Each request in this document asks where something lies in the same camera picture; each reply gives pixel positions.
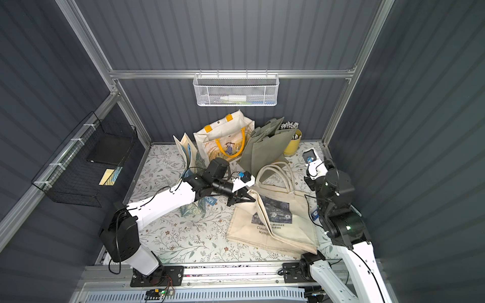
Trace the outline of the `cream tote with purple print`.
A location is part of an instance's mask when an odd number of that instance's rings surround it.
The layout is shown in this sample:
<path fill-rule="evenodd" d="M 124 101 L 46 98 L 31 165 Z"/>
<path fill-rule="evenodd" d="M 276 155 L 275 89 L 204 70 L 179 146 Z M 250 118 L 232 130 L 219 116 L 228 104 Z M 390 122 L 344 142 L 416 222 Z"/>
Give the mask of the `cream tote with purple print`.
<path fill-rule="evenodd" d="M 305 254 L 295 252 L 288 245 L 273 239 L 269 234 L 268 229 L 261 223 L 258 216 L 258 194 L 252 192 L 251 195 L 255 198 L 255 202 L 236 205 L 226 234 L 227 239 L 229 241 L 247 244 L 249 246 L 257 247 L 258 249 L 264 249 L 295 258 Z"/>

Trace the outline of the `cream tote bag front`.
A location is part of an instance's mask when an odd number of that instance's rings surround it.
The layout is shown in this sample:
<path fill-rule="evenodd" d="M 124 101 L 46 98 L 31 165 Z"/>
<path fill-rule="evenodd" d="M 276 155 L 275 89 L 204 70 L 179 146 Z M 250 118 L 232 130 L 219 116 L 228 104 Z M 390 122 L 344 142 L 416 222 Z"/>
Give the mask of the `cream tote bag front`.
<path fill-rule="evenodd" d="M 283 187 L 264 184 L 269 172 L 280 177 Z M 251 187 L 257 193 L 258 216 L 273 239 L 288 245 L 297 253 L 317 253 L 319 246 L 315 226 L 309 217 L 305 193 L 294 189 L 294 174 L 286 162 L 274 162 L 261 168 Z"/>

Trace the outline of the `olive green canvas bag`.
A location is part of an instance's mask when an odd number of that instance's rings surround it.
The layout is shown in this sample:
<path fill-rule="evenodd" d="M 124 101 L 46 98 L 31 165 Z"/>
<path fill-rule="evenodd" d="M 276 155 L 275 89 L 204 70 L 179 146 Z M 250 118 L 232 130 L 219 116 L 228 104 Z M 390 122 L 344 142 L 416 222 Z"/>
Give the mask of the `olive green canvas bag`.
<path fill-rule="evenodd" d="M 238 164 L 245 171 L 257 176 L 260 169 L 274 162 L 287 162 L 284 150 L 290 144 L 296 129 L 281 130 L 284 117 L 271 119 L 252 133 Z"/>

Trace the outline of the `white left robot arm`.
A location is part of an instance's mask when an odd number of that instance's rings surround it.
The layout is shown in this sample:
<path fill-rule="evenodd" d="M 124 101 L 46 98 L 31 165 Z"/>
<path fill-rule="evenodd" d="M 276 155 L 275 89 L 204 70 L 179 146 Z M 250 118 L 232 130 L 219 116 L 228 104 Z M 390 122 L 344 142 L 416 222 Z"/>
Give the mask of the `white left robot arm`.
<path fill-rule="evenodd" d="M 139 232 L 149 223 L 213 194 L 226 196 L 227 206 L 254 202 L 249 188 L 255 185 L 255 177 L 244 171 L 226 180 L 228 170 L 228 161 L 216 158 L 201 172 L 183 177 L 175 186 L 166 186 L 150 198 L 127 205 L 113 203 L 99 233 L 111 261 L 126 263 L 140 274 L 150 276 L 162 269 L 162 263 L 140 242 Z"/>

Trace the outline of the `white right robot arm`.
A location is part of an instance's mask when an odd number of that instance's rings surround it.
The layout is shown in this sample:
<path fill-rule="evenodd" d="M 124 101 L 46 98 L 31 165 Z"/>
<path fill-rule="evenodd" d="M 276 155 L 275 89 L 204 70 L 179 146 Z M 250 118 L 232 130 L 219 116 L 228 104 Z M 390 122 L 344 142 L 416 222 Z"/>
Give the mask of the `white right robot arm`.
<path fill-rule="evenodd" d="M 348 174 L 324 164 L 308 164 L 304 178 L 315 193 L 318 227 L 331 240 L 347 268 L 353 288 L 333 271 L 322 253 L 304 255 L 303 274 L 317 282 L 331 302 L 391 302 L 392 298 L 378 268 L 371 237 L 361 216 L 352 209 L 355 188 Z"/>

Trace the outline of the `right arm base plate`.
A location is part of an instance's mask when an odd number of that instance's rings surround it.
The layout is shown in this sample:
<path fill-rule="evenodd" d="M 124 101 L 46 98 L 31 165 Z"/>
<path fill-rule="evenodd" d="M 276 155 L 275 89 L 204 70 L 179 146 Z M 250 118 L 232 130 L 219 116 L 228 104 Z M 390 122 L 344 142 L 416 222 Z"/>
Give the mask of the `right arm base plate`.
<path fill-rule="evenodd" d="M 300 262 L 283 263 L 277 274 L 282 276 L 287 284 L 309 282 L 309 279 L 304 276 Z"/>

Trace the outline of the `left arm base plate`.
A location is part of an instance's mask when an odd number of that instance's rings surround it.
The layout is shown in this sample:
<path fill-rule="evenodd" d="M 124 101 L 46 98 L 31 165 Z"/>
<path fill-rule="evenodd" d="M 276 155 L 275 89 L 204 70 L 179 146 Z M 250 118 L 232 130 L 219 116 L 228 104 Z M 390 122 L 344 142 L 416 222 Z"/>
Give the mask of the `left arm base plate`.
<path fill-rule="evenodd" d="M 182 284 L 184 269 L 184 266 L 159 266 L 150 275 L 133 269 L 130 287 L 177 287 Z"/>

